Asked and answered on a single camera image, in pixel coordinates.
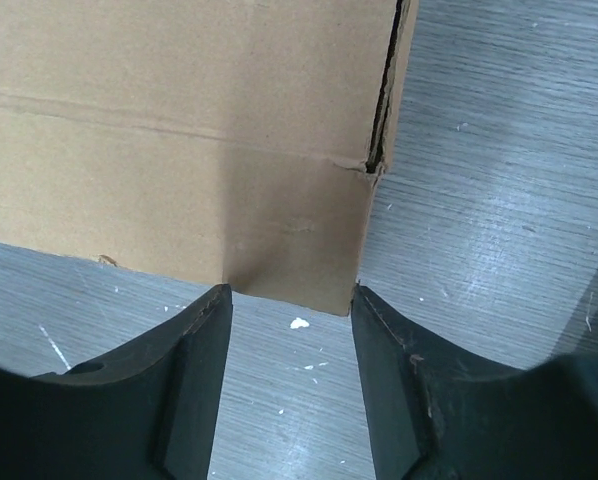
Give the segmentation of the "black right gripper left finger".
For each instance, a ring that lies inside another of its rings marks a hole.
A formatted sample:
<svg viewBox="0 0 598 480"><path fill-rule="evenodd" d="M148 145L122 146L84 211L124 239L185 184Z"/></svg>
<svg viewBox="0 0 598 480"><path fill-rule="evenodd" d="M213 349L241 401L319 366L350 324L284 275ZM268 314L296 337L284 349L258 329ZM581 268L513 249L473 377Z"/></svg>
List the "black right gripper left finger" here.
<svg viewBox="0 0 598 480"><path fill-rule="evenodd" d="M0 367L0 479L204 479L233 316L220 284L63 374Z"/></svg>

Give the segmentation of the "brown cardboard box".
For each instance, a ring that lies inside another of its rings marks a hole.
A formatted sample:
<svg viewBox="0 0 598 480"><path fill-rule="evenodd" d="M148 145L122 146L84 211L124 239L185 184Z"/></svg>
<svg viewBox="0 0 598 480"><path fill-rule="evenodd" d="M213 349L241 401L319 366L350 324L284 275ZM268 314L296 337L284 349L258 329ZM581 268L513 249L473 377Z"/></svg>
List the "brown cardboard box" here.
<svg viewBox="0 0 598 480"><path fill-rule="evenodd" d="M346 315L414 1L0 1L0 242Z"/></svg>

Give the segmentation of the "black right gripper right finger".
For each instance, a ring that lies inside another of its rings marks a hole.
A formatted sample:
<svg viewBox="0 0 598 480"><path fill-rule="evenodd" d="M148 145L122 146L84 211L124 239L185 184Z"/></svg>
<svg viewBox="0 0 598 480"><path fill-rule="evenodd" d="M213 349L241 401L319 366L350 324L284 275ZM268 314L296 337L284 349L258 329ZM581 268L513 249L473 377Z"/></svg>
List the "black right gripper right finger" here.
<svg viewBox="0 0 598 480"><path fill-rule="evenodd" d="M522 370L357 286L351 323L379 479L598 479L598 353Z"/></svg>

